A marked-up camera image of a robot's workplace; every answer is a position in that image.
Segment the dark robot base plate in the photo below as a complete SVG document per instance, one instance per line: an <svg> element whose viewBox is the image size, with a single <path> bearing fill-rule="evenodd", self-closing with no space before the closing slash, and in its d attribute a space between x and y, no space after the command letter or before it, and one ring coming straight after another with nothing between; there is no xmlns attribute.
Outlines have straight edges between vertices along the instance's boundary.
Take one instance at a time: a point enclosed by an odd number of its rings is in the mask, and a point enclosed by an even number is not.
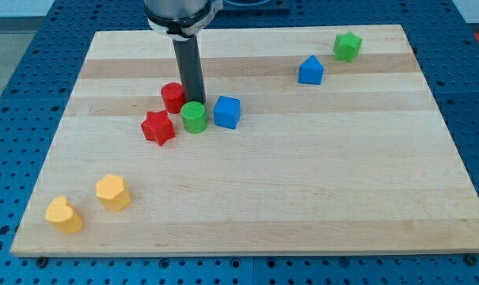
<svg viewBox="0 0 479 285"><path fill-rule="evenodd" d="M223 0L221 12L289 12L290 0Z"/></svg>

